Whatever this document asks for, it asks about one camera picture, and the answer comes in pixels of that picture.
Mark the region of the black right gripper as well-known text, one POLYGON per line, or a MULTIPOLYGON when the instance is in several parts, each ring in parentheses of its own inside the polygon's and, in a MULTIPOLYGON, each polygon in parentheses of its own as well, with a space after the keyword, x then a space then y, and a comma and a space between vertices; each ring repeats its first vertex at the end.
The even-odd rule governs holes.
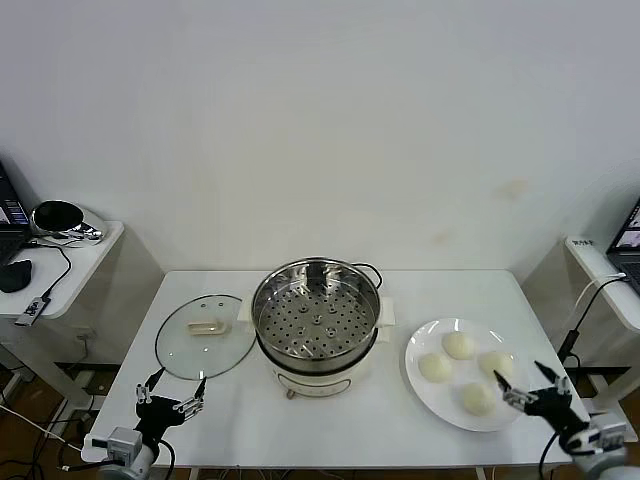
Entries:
POLYGON ((560 438, 566 439, 586 430, 588 422, 571 408, 569 378, 558 375, 551 367, 539 361, 535 361, 534 364, 556 389, 524 392, 513 388, 501 373, 494 370, 493 374, 502 391, 504 402, 512 408, 524 408, 527 416, 544 419, 560 438))

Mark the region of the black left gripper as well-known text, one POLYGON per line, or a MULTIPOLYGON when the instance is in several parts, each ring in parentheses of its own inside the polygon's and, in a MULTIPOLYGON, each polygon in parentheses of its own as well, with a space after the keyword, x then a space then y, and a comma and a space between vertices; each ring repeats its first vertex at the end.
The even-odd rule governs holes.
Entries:
POLYGON ((204 394, 207 378, 203 378, 194 395, 179 403, 165 397, 152 397, 165 368, 151 374, 144 383, 136 385, 137 404, 136 415, 139 419, 135 430, 142 434, 144 445, 158 445, 165 432, 171 427, 177 427, 185 422, 185 415, 196 415, 204 406, 204 394))

